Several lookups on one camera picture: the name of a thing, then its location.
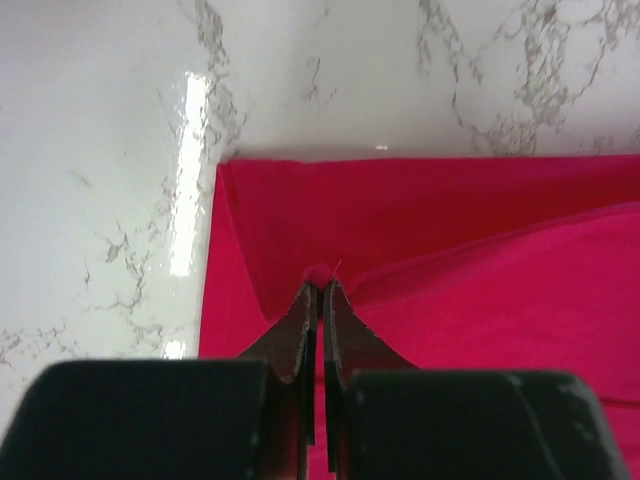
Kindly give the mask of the red t shirt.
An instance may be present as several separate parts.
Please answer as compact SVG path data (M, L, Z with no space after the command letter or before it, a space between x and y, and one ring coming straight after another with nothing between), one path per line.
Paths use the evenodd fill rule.
M200 356L332 279L420 367L578 375L638 474L637 156L219 165Z

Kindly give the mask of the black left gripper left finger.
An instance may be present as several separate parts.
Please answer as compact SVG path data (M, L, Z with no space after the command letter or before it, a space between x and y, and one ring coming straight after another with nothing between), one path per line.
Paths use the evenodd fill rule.
M238 357L264 360L283 383L302 378L312 384L317 329L318 291L304 282L283 317Z

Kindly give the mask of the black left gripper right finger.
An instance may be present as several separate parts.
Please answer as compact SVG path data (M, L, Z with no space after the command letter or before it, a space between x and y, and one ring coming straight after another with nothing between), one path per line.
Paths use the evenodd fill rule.
M347 388L360 371L416 369L356 315L337 279L325 288L322 314L327 387Z

